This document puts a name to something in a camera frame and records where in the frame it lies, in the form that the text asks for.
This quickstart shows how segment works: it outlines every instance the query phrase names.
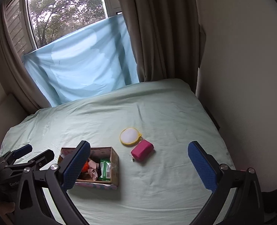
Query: blue cloth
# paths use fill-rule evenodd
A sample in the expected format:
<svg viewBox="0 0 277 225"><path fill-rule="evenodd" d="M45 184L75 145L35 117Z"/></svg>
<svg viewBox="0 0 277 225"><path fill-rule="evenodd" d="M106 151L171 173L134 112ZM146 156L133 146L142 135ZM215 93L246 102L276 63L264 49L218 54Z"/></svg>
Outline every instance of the blue cloth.
<svg viewBox="0 0 277 225"><path fill-rule="evenodd" d="M25 55L24 64L52 106L139 82L122 14Z"/></svg>

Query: mattress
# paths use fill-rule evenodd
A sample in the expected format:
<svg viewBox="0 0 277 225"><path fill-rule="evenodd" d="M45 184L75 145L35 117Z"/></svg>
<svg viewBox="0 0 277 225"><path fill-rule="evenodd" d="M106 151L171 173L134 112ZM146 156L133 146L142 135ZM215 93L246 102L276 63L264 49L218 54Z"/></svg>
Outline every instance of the mattress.
<svg viewBox="0 0 277 225"><path fill-rule="evenodd" d="M120 143L120 133L134 127L154 145L155 153L140 164ZM98 190L74 186L68 195L83 217L93 225L189 224L211 191L204 188L187 146L198 141L219 163L234 168L225 143L202 105L181 80L138 83L105 95L41 109L11 128L0 155L31 144L33 151L16 163L51 149L57 161L62 147L76 147L81 140L92 147L112 146L119 156L119 187ZM63 223L47 189L57 221ZM218 221L223 219L226 202Z"/></svg>

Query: blue textured pad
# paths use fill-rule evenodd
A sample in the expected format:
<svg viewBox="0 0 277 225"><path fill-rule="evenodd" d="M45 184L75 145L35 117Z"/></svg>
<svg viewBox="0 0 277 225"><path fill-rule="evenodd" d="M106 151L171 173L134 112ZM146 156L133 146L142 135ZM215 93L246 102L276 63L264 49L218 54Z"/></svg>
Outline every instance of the blue textured pad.
<svg viewBox="0 0 277 225"><path fill-rule="evenodd" d="M197 173L199 174L205 188L214 192L217 188L217 176L208 161L196 147L194 142L190 142L187 153L191 159Z"/></svg>
<svg viewBox="0 0 277 225"><path fill-rule="evenodd" d="M19 159L19 158L27 155L31 151L32 151L32 145L27 144L27 145L15 150L14 153L13 153L13 158L14 159Z"/></svg>
<svg viewBox="0 0 277 225"><path fill-rule="evenodd" d="M74 158L70 162L70 165L68 165L68 167L65 169L65 171L62 174L63 183L61 187L63 190L65 191L69 190L74 186L89 156L90 156L90 144L85 141L81 149L78 151L78 153L74 156Z"/></svg>

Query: window pane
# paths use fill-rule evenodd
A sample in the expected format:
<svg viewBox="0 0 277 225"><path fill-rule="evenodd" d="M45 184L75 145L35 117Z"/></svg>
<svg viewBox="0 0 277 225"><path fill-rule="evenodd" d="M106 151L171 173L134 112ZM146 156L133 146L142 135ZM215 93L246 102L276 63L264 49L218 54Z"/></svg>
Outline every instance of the window pane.
<svg viewBox="0 0 277 225"><path fill-rule="evenodd" d="M38 47L105 18L102 0L28 0L28 8Z"/></svg>
<svg viewBox="0 0 277 225"><path fill-rule="evenodd" d="M11 0L8 3L6 7L6 19L13 45L19 56L22 56L26 49L26 40L20 20L19 0Z"/></svg>

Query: window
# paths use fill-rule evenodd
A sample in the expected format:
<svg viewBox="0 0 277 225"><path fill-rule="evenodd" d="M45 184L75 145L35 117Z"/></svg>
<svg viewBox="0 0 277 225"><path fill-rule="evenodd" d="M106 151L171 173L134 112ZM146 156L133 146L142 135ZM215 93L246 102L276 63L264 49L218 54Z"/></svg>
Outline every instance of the window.
<svg viewBox="0 0 277 225"><path fill-rule="evenodd" d="M15 49L22 57L119 12L118 0L7 0L6 22Z"/></svg>

